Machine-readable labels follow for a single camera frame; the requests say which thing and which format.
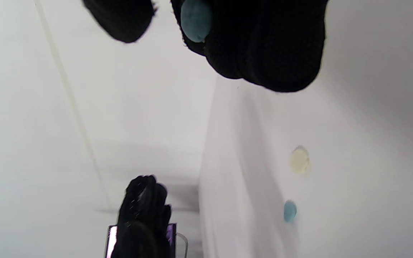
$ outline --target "black fabric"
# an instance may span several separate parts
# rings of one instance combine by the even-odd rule
[[[302,90],[315,80],[323,56],[328,0],[207,1],[213,9],[213,27],[205,43],[192,42],[182,32],[184,0],[171,3],[187,47],[205,56],[220,75],[244,78],[276,92]]]
[[[151,0],[82,0],[108,34],[133,43],[146,31],[154,16]]]
[[[119,210],[112,258],[169,258],[166,237],[171,207],[167,190],[154,176],[139,176],[128,185]]]

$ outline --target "phone screen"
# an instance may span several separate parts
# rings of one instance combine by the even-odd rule
[[[116,245],[116,238],[118,233],[117,225],[109,226],[108,228],[108,242],[106,243],[106,253],[105,258],[111,258],[111,254],[114,250],[114,245]],[[167,227],[167,239],[170,243],[171,254],[170,256],[174,258],[175,255],[175,245],[176,245],[176,224],[169,224]]]

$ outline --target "white wall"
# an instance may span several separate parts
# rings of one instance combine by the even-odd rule
[[[200,176],[205,256],[413,257],[413,1],[331,0],[326,21],[306,90],[218,81]],[[299,145],[306,175],[290,168]]]
[[[0,0],[0,257],[101,257],[123,190],[151,173],[201,256],[216,74],[183,46],[169,2],[157,5],[125,45],[80,0]]]
[[[0,257],[101,257],[108,207],[33,2],[0,0]]]

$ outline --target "teal knob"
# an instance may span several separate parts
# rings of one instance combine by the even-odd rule
[[[181,28],[193,42],[205,42],[213,24],[213,11],[205,0],[185,0],[181,6]]]
[[[294,202],[286,201],[285,211],[284,211],[285,222],[288,222],[288,223],[292,222],[295,218],[296,213],[297,213],[297,208]]]

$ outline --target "gloved hand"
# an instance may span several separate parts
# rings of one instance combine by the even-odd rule
[[[123,42],[151,22],[151,0],[83,0],[98,23]],[[295,92],[318,75],[328,0],[171,0],[187,47],[223,77]]]
[[[139,176],[126,189],[118,216],[112,258],[169,258],[166,237],[171,207],[167,190],[154,176]]]

